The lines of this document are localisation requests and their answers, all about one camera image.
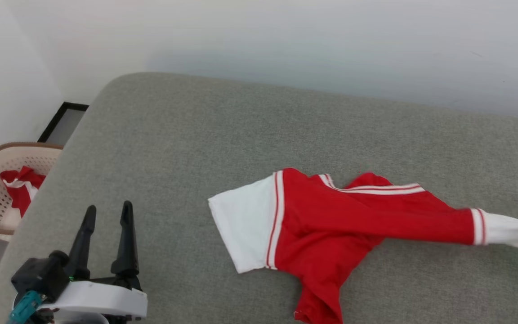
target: gray table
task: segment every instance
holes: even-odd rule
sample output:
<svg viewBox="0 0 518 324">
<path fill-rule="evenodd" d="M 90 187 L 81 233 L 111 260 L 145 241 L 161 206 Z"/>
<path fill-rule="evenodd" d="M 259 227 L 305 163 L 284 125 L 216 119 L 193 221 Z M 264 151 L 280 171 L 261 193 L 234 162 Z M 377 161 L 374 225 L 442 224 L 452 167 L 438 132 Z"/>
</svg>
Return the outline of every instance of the gray table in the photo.
<svg viewBox="0 0 518 324">
<path fill-rule="evenodd" d="M 286 273 L 237 275 L 207 198 L 284 167 L 345 185 L 373 171 L 454 207 L 518 217 L 518 119 L 164 73 L 122 76 L 93 102 L 0 264 L 68 251 L 97 206 L 89 268 L 109 275 L 134 204 L 146 323 L 293 323 Z M 349 324 L 518 323 L 518 250 L 386 240 L 341 291 Z"/>
</svg>

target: white plastic basket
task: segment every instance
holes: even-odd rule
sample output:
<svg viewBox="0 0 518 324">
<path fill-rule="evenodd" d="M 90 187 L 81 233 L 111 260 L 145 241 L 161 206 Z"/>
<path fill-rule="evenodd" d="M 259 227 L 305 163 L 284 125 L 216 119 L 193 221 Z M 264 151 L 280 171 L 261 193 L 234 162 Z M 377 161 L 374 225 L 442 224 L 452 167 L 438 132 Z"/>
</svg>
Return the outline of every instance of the white plastic basket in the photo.
<svg viewBox="0 0 518 324">
<path fill-rule="evenodd" d="M 44 143 L 9 143 L 0 146 L 0 173 L 6 170 L 21 170 L 22 166 L 32 168 L 35 173 L 47 175 L 54 166 L 62 146 Z M 9 241 L 19 221 L 19 212 L 11 208 L 4 183 L 0 179 L 0 239 Z"/>
</svg>

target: black baseboard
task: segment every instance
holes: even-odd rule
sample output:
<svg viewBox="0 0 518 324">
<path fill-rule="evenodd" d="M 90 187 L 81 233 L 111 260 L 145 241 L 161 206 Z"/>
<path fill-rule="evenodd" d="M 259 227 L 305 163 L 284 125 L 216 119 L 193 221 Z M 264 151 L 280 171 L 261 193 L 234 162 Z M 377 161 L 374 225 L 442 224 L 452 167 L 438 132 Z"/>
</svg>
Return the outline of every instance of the black baseboard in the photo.
<svg viewBox="0 0 518 324">
<path fill-rule="evenodd" d="M 67 102 L 63 103 L 61 105 L 61 107 L 59 107 L 59 110 L 57 111 L 57 113 L 55 113 L 55 116 L 53 116 L 53 118 L 49 122 L 49 125 L 47 125 L 47 127 L 43 131 L 43 134 L 41 134 L 41 136 L 39 137 L 37 142 L 39 142 L 39 143 L 47 142 L 47 139 L 49 139 L 49 136 L 51 136 L 51 133 L 53 132 L 55 127 L 57 127 L 57 124 L 61 120 L 61 117 L 63 117 L 63 115 L 65 114 L 65 112 L 68 109 L 86 111 L 87 108 L 89 108 L 89 105 L 86 105 L 86 104 L 74 104 L 74 103 L 67 103 Z"/>
</svg>

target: teal connector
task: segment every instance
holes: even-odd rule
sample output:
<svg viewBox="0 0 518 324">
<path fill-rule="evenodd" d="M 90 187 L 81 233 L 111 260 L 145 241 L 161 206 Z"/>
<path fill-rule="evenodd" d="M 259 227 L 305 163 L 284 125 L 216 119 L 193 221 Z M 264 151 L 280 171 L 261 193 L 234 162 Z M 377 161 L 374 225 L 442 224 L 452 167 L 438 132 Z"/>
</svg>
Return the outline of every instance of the teal connector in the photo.
<svg viewBox="0 0 518 324">
<path fill-rule="evenodd" d="M 7 324 L 25 324 L 42 303 L 43 300 L 36 291 L 28 291 L 9 314 Z"/>
</svg>

